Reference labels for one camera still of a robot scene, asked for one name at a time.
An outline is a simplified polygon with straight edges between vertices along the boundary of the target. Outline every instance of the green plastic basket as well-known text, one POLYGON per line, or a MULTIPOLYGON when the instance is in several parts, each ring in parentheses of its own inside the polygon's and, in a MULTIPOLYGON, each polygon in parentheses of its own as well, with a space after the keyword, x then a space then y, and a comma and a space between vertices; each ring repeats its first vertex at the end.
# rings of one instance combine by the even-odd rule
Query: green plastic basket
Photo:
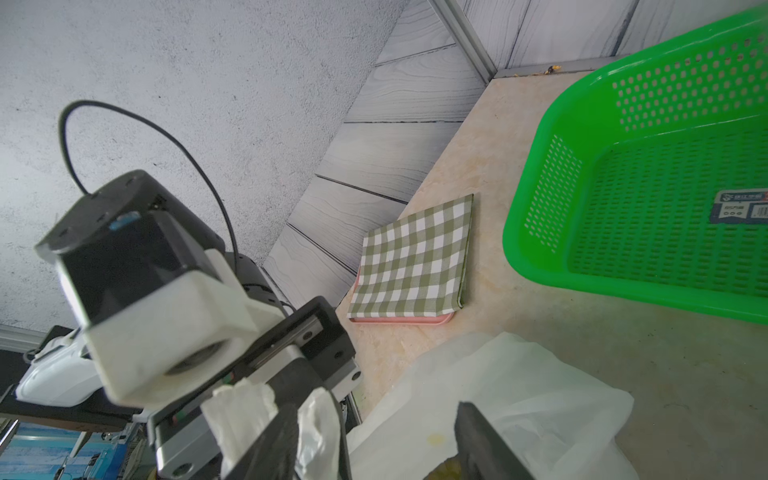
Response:
POLYGON ((766 18, 761 6, 699 28, 560 95, 504 228, 512 267, 545 285, 768 323, 768 220, 710 219, 722 190, 768 190, 766 18))

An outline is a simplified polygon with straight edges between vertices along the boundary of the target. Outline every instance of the basket label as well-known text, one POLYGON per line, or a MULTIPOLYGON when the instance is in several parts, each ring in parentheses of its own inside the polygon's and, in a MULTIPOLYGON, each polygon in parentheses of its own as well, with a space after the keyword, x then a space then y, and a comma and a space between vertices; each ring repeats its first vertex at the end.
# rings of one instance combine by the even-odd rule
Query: basket label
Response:
POLYGON ((768 224, 768 188, 717 192, 710 223, 768 224))

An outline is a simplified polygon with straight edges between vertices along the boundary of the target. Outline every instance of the pink tray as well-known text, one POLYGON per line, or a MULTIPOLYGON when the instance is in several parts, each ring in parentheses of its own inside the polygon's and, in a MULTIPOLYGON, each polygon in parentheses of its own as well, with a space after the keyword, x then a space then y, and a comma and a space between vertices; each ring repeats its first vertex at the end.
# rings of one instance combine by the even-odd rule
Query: pink tray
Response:
MULTIPOLYGON (((357 282, 360 280, 360 273, 357 273, 355 278, 355 290, 357 290, 357 282)), ((441 316, 377 316, 377 317, 364 317, 364 318, 351 318, 352 323, 390 323, 395 325, 442 325, 447 323, 455 312, 446 313, 441 316)))

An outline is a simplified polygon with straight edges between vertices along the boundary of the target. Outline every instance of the white device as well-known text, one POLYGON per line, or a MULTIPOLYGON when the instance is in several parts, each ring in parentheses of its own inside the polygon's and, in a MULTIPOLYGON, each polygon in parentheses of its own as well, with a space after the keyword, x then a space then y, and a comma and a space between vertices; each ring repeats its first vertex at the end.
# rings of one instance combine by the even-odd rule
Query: white device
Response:
POLYGON ((116 405, 161 409, 210 380, 285 318, 277 306, 246 295, 218 250, 205 254, 221 281, 187 272, 84 331, 104 391, 116 405))
POLYGON ((48 342, 16 387, 16 399, 56 407, 83 403, 101 388, 80 329, 48 342))

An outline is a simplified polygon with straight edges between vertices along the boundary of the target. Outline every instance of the textured gray wall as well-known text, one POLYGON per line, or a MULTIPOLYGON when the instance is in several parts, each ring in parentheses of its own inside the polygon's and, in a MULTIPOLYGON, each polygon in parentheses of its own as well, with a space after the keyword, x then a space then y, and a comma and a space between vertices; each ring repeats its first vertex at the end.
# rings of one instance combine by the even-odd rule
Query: textured gray wall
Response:
MULTIPOLYGON (((69 101, 115 103, 175 135, 260 263, 404 3, 0 2, 0 323, 74 325, 53 268, 32 249, 78 199, 56 137, 69 101)), ((159 134, 82 108, 68 136, 89 190, 143 168, 228 238, 204 182, 159 134)))

